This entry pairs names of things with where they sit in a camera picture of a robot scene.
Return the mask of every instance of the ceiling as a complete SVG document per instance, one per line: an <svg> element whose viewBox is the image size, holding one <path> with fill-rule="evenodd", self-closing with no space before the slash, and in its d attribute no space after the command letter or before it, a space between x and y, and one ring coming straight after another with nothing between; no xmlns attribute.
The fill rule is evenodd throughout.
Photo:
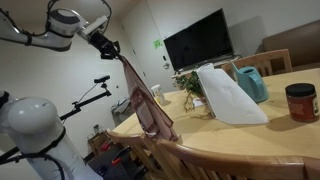
<svg viewBox="0 0 320 180"><path fill-rule="evenodd" d="M139 0L106 0L112 9L111 19L123 17ZM0 0L0 8L9 11L11 18L19 24L39 24L46 19L49 0ZM101 0L59 0L52 9L67 8L78 12L88 22L93 22L109 10Z"/></svg>

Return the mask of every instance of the black tv screen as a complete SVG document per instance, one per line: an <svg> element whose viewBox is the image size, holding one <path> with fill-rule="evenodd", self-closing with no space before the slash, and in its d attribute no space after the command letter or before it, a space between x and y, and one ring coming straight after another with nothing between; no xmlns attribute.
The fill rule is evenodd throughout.
<svg viewBox="0 0 320 180"><path fill-rule="evenodd" d="M175 71L233 54L223 9L165 39L164 43Z"/></svg>

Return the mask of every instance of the white wall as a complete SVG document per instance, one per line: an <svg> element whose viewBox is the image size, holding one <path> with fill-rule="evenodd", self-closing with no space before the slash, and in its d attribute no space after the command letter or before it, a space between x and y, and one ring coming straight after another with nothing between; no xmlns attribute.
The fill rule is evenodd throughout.
<svg viewBox="0 0 320 180"><path fill-rule="evenodd" d="M106 37L119 40L122 55L140 72L140 65L118 22L110 23ZM99 51L78 36L74 37L71 50L62 53L0 41L0 89L16 97L47 98L56 105L60 116L71 111L71 103L94 85L93 79L103 75L111 76L107 84L112 96L84 106L65 123L67 134L83 157L89 152L87 136L94 133L93 126L114 128L110 108L119 99L128 97L122 63L101 60ZM98 85L84 100L102 92ZM0 135L0 154L12 147L8 137ZM37 177L26 162L0 166L0 174L0 179L10 180Z"/></svg>
<svg viewBox="0 0 320 180"><path fill-rule="evenodd" d="M223 8L236 53L254 54L264 37L320 19L319 0L147 0L163 39Z"/></svg>

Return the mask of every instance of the wooden table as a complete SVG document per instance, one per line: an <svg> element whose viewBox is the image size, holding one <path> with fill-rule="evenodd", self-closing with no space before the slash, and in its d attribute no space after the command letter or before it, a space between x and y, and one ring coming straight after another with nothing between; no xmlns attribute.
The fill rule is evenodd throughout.
<svg viewBox="0 0 320 180"><path fill-rule="evenodd" d="M262 125L225 124L213 119L204 106L186 113L182 105L186 93L166 93L165 97L170 104L161 107L175 122L173 128L180 135L178 143L207 151L239 155L300 155L320 158L320 121L300 123L292 120L285 96L285 87L299 82L314 84L320 93L320 69L263 79L270 97L259 106L267 114L270 123ZM114 131L124 134L143 132L135 114Z"/></svg>

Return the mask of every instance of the door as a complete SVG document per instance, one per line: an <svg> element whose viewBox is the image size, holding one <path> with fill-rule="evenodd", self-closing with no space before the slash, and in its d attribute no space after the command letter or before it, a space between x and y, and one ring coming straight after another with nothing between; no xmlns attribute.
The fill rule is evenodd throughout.
<svg viewBox="0 0 320 180"><path fill-rule="evenodd" d="M122 19L122 26L140 61L149 89L160 84L163 92L177 90L173 86L171 76L174 75L174 70L164 43L161 40L162 46L154 46L154 42L161 37L146 0L141 0Z"/></svg>

